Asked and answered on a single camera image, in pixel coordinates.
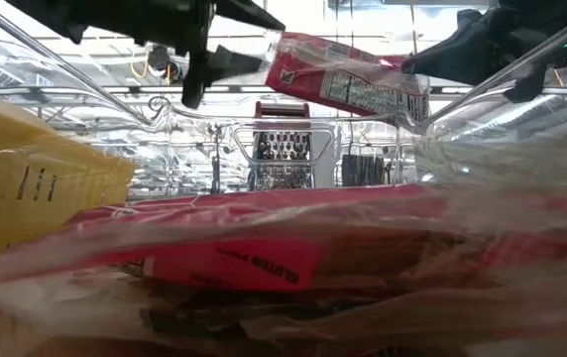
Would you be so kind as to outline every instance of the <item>red packaging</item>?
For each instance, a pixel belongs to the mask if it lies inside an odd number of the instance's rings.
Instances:
[[[428,115],[427,88],[415,75],[401,73],[405,60],[377,57],[306,34],[283,33],[266,85],[358,115],[404,110],[419,122]]]

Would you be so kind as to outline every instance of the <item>plastic wrap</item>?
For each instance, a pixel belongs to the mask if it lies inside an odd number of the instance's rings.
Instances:
[[[428,82],[402,74],[405,57],[378,57],[318,37],[283,33],[266,85],[303,100],[359,115],[404,110],[428,115]]]
[[[256,242],[272,248],[268,263]],[[289,257],[310,266],[296,284],[277,268]],[[181,273],[149,274],[150,259]],[[218,284],[234,265],[251,267],[252,285]],[[567,187],[270,191],[88,210],[0,255],[0,308],[54,334],[213,356],[437,356],[547,339],[567,354]]]

